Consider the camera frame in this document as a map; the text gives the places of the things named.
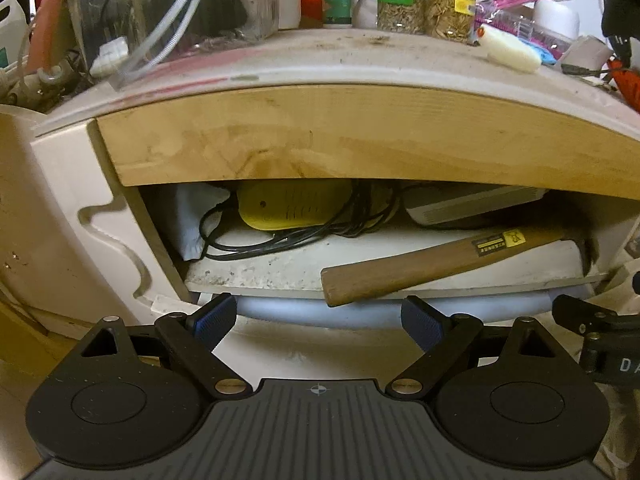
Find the white cloth bag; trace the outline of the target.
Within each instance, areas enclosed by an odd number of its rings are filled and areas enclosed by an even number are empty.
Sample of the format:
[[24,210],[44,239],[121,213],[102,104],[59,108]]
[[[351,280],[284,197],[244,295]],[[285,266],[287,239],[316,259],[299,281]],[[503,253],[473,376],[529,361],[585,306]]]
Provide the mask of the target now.
[[222,206],[231,193],[208,183],[170,184],[164,189],[163,207],[165,235],[183,261],[200,260],[205,252],[201,234],[212,234],[221,219]]

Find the white cabinet frame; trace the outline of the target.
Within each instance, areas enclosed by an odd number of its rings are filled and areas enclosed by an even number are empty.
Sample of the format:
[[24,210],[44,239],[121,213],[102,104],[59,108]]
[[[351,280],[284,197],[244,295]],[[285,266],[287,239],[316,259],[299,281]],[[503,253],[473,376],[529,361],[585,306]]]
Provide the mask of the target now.
[[58,208],[115,301],[99,316],[150,324],[172,309],[191,310],[190,292],[140,193],[120,183],[96,121],[37,136],[32,150]]

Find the yellow shoe dryer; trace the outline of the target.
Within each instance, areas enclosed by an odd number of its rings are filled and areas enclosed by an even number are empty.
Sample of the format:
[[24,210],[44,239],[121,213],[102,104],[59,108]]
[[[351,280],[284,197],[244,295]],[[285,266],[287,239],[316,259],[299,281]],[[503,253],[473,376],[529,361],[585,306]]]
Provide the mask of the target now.
[[393,185],[348,179],[263,180],[242,182],[236,189],[239,215],[258,231],[285,231],[322,226],[352,198],[369,207],[366,218],[390,204]]

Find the white vented electronic box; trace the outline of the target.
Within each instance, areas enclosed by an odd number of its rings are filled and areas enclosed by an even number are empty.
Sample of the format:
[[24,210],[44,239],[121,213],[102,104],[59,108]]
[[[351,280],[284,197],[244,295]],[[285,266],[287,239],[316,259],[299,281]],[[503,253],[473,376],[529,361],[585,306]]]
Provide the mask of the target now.
[[546,188],[472,183],[431,183],[405,188],[402,204],[420,226],[439,226],[541,200]]

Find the white drawer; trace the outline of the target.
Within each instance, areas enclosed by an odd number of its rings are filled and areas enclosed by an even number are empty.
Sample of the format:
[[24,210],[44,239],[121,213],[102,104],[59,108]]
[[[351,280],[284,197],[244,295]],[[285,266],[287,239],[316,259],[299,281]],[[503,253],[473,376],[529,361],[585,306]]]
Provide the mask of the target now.
[[[552,334],[552,299],[591,299],[591,285],[497,296],[430,298],[446,315],[466,313],[488,325],[510,326],[533,315]],[[402,330],[400,299],[329,308],[322,300],[239,296],[238,317],[213,354],[253,386],[262,378],[375,378],[382,386],[412,364],[421,349]]]

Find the wooden table top board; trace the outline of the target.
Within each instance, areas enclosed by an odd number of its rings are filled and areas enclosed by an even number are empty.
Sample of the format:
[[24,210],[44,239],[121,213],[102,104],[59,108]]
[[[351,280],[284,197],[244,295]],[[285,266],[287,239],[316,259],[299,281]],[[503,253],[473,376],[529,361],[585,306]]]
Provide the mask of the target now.
[[639,144],[610,127],[471,93],[299,86],[108,114],[126,185],[363,178],[497,183],[637,198]]

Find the clear plastic container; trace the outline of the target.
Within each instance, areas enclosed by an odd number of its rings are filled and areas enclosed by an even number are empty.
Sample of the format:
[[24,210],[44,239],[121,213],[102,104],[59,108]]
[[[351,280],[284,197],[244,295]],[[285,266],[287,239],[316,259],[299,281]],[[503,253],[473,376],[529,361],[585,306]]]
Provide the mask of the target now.
[[256,44],[278,29],[278,0],[67,0],[92,80],[122,88],[160,64]]

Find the white foam paint roller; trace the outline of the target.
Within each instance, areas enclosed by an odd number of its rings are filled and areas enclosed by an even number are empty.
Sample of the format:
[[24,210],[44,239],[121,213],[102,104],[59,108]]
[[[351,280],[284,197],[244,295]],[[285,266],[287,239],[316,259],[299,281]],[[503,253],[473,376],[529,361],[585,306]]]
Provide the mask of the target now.
[[541,66],[540,55],[535,49],[500,29],[480,25],[477,39],[491,62],[522,73],[535,73]]

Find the jar with yellow label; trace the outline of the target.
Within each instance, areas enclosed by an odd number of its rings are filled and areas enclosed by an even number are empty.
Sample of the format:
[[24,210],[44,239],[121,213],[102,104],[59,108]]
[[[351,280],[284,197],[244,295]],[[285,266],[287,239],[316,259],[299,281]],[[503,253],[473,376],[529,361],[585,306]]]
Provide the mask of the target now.
[[476,0],[426,0],[427,35],[468,44],[474,28],[475,6]]

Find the wooden handled hammer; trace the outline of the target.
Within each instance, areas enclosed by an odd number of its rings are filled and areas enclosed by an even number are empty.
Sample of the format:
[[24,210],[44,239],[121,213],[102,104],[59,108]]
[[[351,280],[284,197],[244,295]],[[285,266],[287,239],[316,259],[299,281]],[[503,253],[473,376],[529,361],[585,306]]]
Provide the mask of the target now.
[[587,274],[596,250],[586,230],[560,224],[521,226],[402,255],[324,268],[320,273],[323,297],[330,307],[380,298],[416,285],[484,268],[560,240],[575,244],[582,273]]

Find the pink plastic package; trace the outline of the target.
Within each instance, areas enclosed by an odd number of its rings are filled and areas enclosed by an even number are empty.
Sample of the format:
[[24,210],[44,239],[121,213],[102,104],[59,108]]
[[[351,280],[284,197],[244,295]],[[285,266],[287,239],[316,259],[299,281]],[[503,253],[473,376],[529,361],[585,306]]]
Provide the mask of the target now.
[[570,0],[477,0],[475,29],[488,25],[534,48],[553,65],[579,35],[579,16]]

